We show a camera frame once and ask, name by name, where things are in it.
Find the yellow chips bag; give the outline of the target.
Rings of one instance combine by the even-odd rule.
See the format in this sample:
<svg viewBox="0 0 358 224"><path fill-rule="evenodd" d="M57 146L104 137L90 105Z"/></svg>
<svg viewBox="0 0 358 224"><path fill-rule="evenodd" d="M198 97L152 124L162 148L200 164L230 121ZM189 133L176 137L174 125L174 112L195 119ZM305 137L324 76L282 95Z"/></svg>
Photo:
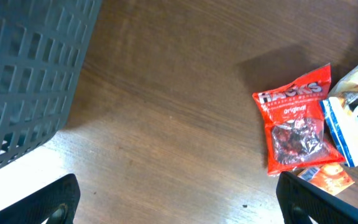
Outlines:
<svg viewBox="0 0 358 224"><path fill-rule="evenodd" d="M358 166L358 66L320 102L331 137L348 167Z"/></svg>

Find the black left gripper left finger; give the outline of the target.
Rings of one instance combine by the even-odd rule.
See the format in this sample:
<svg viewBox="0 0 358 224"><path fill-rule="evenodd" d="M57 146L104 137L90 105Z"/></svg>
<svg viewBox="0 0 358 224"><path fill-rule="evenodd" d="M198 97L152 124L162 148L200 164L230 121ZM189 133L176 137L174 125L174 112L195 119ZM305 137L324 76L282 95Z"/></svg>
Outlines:
<svg viewBox="0 0 358 224"><path fill-rule="evenodd" d="M73 224L80 201L75 174L67 174L0 211L0 224Z"/></svg>

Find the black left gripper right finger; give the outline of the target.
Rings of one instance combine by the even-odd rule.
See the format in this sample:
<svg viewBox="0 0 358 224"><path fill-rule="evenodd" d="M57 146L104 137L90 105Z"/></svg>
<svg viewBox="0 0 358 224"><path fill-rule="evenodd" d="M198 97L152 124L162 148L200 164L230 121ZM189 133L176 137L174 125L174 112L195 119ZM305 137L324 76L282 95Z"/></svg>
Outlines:
<svg viewBox="0 0 358 224"><path fill-rule="evenodd" d="M358 208L290 172L280 174L276 195L285 223L358 223Z"/></svg>

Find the red snack bag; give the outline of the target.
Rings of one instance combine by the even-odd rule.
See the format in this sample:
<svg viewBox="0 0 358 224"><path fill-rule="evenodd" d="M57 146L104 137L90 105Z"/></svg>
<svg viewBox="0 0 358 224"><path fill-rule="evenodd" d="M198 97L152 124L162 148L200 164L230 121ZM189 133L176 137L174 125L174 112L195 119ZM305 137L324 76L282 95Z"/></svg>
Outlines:
<svg viewBox="0 0 358 224"><path fill-rule="evenodd" d="M326 64L279 88L253 93L267 142L267 174L344 162L344 156L324 138L320 101L331 86Z"/></svg>

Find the small orange juice carton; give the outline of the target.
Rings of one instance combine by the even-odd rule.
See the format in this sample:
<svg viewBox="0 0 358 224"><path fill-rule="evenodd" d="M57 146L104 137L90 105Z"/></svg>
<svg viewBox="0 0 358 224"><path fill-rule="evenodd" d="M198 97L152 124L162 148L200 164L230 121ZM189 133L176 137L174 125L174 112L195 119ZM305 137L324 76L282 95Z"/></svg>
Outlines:
<svg viewBox="0 0 358 224"><path fill-rule="evenodd" d="M298 177L333 196L355 183L338 163L309 167L300 172Z"/></svg>

